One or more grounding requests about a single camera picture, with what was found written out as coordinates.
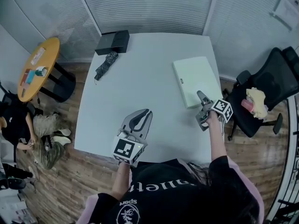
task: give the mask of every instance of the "paper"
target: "paper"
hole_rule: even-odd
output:
[[[273,14],[294,29],[299,24],[299,0],[280,0]]]
[[[33,59],[31,60],[31,64],[35,65],[38,62],[38,60],[42,57],[45,51],[46,51],[45,48],[41,47],[36,53],[36,55],[33,57]]]
[[[9,210],[15,210],[15,211],[19,211],[19,210],[23,210],[26,209],[26,203],[25,202],[18,202],[18,203],[6,203],[6,207]]]

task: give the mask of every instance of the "white sneaker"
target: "white sneaker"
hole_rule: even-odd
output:
[[[58,142],[58,143],[60,143],[62,146],[71,143],[71,140],[70,140],[69,138],[67,138],[67,137],[53,136],[52,139],[54,140],[54,142]]]
[[[32,173],[32,177],[36,178],[36,174],[34,173],[33,168],[31,166],[29,166],[28,168],[29,168],[29,172]]]
[[[69,129],[60,129],[59,130],[63,136],[70,136],[71,131]]]

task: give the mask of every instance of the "hand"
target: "hand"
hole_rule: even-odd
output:
[[[218,121],[218,114],[214,110],[211,110],[206,122],[208,125],[210,125],[211,123],[213,123],[215,121]]]
[[[124,168],[124,167],[126,167],[127,165],[129,165],[130,166],[130,164],[128,164],[128,163],[125,163],[125,162],[120,162],[119,163],[119,165],[118,165],[118,167],[122,167],[122,168]]]
[[[27,144],[27,150],[32,150],[33,149],[33,144]]]
[[[33,144],[36,144],[38,142],[38,137],[35,133],[31,135],[31,140]]]

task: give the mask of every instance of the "yellow cloth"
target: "yellow cloth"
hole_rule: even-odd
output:
[[[265,93],[257,88],[246,89],[246,94],[253,101],[253,117],[263,119],[267,116],[267,111],[263,104]]]

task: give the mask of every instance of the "white box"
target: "white box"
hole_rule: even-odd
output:
[[[201,104],[197,91],[202,91],[213,101],[223,98],[215,75],[205,56],[175,61],[173,68],[187,109]]]

